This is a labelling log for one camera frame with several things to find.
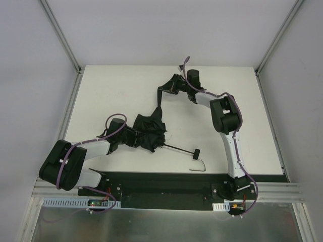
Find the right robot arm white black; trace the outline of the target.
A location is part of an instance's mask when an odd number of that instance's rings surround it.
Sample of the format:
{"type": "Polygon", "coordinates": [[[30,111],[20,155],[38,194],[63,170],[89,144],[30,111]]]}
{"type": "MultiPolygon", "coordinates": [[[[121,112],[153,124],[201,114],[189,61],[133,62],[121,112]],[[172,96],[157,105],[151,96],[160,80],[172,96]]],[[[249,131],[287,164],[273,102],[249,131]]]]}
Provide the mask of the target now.
{"type": "Polygon", "coordinates": [[[157,106],[161,106],[162,93],[177,95],[185,92],[190,101],[210,109],[214,129],[221,135],[224,143],[229,181],[218,188],[217,195],[232,201],[234,195],[250,186],[246,178],[241,157],[238,133],[242,126],[242,115],[232,95],[215,95],[202,88],[199,71],[190,69],[183,75],[174,74],[172,78],[157,89],[157,106]]]}

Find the black folding umbrella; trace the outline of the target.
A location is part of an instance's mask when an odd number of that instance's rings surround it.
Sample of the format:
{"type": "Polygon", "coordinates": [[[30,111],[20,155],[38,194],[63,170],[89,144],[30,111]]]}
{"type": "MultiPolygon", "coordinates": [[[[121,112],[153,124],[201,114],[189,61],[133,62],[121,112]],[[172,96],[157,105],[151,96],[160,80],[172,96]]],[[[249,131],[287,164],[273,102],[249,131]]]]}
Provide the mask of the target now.
{"type": "Polygon", "coordinates": [[[142,147],[150,152],[155,152],[158,147],[168,147],[177,151],[185,152],[192,155],[193,160],[197,160],[202,163],[203,169],[191,169],[191,171],[205,172],[205,163],[199,159],[200,150],[188,151],[179,147],[166,144],[165,132],[166,125],[162,121],[162,95],[163,93],[169,93],[177,95],[179,92],[185,92],[183,89],[158,87],[157,89],[157,107],[150,116],[138,115],[135,119],[133,129],[136,131],[136,141],[133,147],[142,147]]]}

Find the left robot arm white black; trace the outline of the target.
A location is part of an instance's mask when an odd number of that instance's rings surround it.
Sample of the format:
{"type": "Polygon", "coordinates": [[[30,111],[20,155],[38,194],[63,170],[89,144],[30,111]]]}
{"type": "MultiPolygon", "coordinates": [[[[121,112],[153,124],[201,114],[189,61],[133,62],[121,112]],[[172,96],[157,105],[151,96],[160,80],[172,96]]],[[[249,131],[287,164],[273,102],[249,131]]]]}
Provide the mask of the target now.
{"type": "Polygon", "coordinates": [[[99,186],[103,175],[99,171],[85,169],[86,160],[106,156],[118,146],[136,143],[137,132],[120,118],[112,119],[110,126],[92,140],[71,143],[58,140],[39,170],[39,178],[69,191],[75,187],[99,186]]]}

